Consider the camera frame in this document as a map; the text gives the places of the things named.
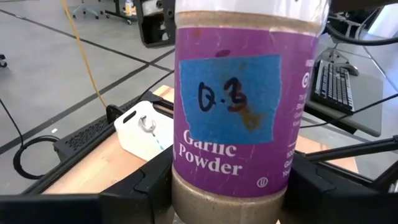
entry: black cable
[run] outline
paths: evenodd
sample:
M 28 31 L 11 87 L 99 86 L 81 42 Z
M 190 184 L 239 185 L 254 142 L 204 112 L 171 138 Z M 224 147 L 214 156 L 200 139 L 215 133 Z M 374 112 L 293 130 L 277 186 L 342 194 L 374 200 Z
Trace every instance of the black cable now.
M 30 174 L 28 172 L 26 172 L 21 165 L 21 156 L 22 153 L 31 145 L 39 143 L 39 142 L 57 142 L 60 139 L 58 137 L 55 136 L 51 136 L 51 135 L 44 135 L 44 136 L 39 136 L 37 138 L 33 138 L 32 140 L 28 141 L 27 143 L 24 143 L 24 137 L 21 133 L 21 131 L 18 128 L 18 125 L 16 124 L 16 122 L 14 121 L 14 118 L 12 118 L 10 112 L 8 111 L 6 105 L 3 103 L 3 101 L 0 98 L 0 103 L 1 106 L 4 108 L 4 110 L 6 111 L 8 117 L 10 118 L 10 120 L 12 121 L 14 127 L 17 129 L 19 138 L 21 139 L 21 146 L 18 149 L 18 151 L 15 153 L 15 156 L 12 160 L 12 164 L 14 166 L 14 169 L 17 171 L 17 173 L 23 177 L 25 177 L 26 179 L 30 179 L 30 180 L 38 180 L 40 179 L 43 175 L 33 175 Z
M 377 101 L 377 102 L 374 102 L 374 103 L 372 103 L 372 104 L 370 104 L 370 105 L 367 105 L 367 106 L 365 106 L 365 107 L 363 107 L 363 108 L 361 108 L 361 109 L 359 109 L 359 110 L 356 110 L 355 112 L 352 112 L 352 113 L 346 114 L 346 115 L 344 115 L 344 116 L 341 116 L 341 117 L 339 117 L 339 118 L 333 119 L 333 120 L 331 120 L 331 121 L 328 121 L 328 122 L 325 122 L 325 123 L 321 123 L 321 124 L 314 124 L 314 125 L 308 125 L 308 126 L 301 126 L 300 128 L 314 128 L 314 127 L 324 126 L 324 125 L 327 125 L 327 124 L 333 124 L 333 123 L 335 123 L 335 122 L 337 122 L 337 121 L 339 121 L 339 120 L 341 120 L 341 119 L 347 118 L 347 117 L 349 117 L 349 116 L 352 116 L 352 115 L 354 115 L 354 114 L 356 114 L 356 113 L 359 113 L 359 112 L 361 112 L 361 111 L 364 111 L 364 110 L 366 110 L 366 109 L 369 109 L 369 108 L 371 108 L 371 107 L 373 107 L 373 106 L 379 105 L 379 104 L 381 104 L 381 103 L 383 103 L 383 102 L 385 102 L 385 101 L 391 100 L 391 99 L 396 98 L 396 97 L 398 97 L 398 93 L 397 93 L 397 94 L 394 94 L 394 95 L 392 95 L 392 96 L 389 96 L 389 97 L 387 97 L 387 98 L 385 98 L 385 99 L 382 99 L 382 100 L 379 100 L 379 101 Z
M 172 70 L 171 72 L 167 73 L 166 75 L 164 75 L 162 78 L 160 78 L 159 80 L 157 80 L 154 84 L 152 84 L 150 87 L 148 87 L 148 89 L 146 89 L 144 92 L 142 92 L 142 94 L 139 96 L 139 98 L 136 100 L 136 103 L 138 103 L 141 98 L 154 86 L 156 86 L 158 83 L 160 83 L 163 79 L 167 78 L 169 75 L 173 74 L 174 70 Z
M 357 40 L 353 38 L 348 38 L 343 34 L 341 34 L 340 32 L 338 32 L 335 28 L 333 28 L 333 26 L 329 22 L 326 23 L 326 28 L 334 38 L 342 40 L 348 44 L 362 45 L 362 46 L 381 46 L 381 45 L 398 43 L 398 37 L 386 40 Z

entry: purple label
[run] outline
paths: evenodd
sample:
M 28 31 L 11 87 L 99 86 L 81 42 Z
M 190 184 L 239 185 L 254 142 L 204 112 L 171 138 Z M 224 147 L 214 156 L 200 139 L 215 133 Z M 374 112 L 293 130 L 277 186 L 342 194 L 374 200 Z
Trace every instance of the purple label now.
M 262 197 L 287 185 L 316 37 L 177 31 L 174 167 L 192 185 Z

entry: target logo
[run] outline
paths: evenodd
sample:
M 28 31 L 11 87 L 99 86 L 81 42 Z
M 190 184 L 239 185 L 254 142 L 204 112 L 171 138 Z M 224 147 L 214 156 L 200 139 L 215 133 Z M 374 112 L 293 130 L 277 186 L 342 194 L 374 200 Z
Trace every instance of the target logo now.
M 306 87 L 308 86 L 308 83 L 309 83 L 309 82 L 310 82 L 310 73 L 307 72 L 307 73 L 304 75 L 303 80 L 302 80 L 302 86 L 303 86 L 303 88 L 306 88 Z

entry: yellow cable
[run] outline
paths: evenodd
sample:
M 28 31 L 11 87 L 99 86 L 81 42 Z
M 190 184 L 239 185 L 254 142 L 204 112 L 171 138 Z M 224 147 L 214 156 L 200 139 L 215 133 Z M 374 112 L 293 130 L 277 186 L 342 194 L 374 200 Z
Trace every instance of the yellow cable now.
M 80 49 L 80 52 L 81 52 L 81 56 L 83 57 L 83 60 L 85 61 L 87 72 L 88 72 L 88 75 L 90 76 L 91 83 L 93 84 L 94 90 L 95 90 L 96 94 L 98 95 L 99 100 L 101 100 L 101 103 L 106 108 L 106 103 L 105 103 L 104 99 L 102 99 L 102 96 L 99 93 L 99 91 L 97 89 L 97 86 L 95 85 L 93 74 L 91 74 L 90 66 L 88 66 L 88 61 L 87 61 L 87 58 L 86 58 L 85 50 L 84 50 L 84 48 L 83 48 L 83 46 L 82 46 L 82 44 L 80 42 L 79 33 L 77 32 L 76 27 L 73 24 L 72 18 L 70 17 L 70 14 L 69 14 L 69 11 L 68 11 L 68 8 L 67 8 L 67 4 L 66 4 L 65 0 L 61 0 L 61 2 L 62 2 L 63 10 L 65 10 L 65 13 L 67 14 L 67 17 L 68 17 L 68 20 L 69 20 L 69 24 L 72 27 L 73 33 L 75 34 L 76 41 L 77 41 L 77 44 L 79 45 L 79 49 Z

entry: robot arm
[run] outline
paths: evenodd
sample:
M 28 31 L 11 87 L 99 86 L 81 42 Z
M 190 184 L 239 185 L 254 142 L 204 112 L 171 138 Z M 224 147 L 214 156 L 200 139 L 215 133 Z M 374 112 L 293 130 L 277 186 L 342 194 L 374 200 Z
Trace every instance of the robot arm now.
M 398 0 L 331 0 L 333 12 L 352 11 L 398 3 Z

